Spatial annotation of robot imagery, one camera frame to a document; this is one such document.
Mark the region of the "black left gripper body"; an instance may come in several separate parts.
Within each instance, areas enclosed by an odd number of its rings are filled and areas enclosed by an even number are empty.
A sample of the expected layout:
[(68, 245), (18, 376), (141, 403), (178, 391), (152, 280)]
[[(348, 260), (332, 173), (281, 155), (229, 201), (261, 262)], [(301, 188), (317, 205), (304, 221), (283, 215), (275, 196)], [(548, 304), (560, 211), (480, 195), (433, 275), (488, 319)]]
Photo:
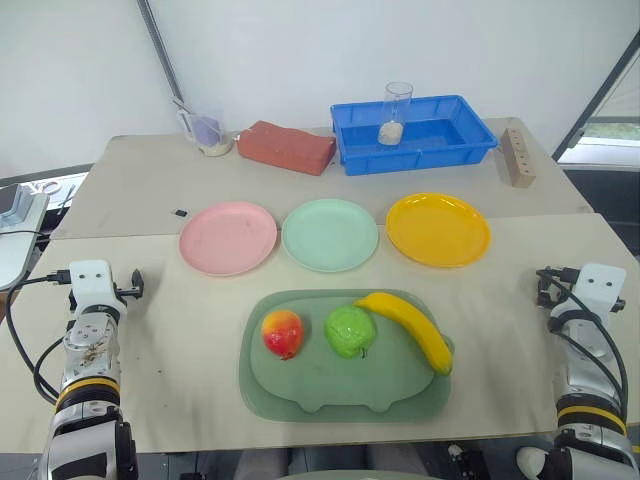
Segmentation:
[(123, 301), (126, 297), (140, 299), (144, 295), (144, 278), (139, 269), (135, 269), (131, 275), (131, 286), (128, 289), (115, 289), (116, 297)]

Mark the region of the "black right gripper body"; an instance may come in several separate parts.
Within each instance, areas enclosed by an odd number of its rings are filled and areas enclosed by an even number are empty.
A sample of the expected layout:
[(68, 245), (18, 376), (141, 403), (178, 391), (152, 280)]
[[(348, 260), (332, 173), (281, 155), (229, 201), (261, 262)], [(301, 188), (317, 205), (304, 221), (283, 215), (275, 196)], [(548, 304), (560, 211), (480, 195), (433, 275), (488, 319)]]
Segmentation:
[(568, 293), (576, 283), (576, 269), (547, 266), (537, 270), (536, 305), (555, 307), (568, 299)]

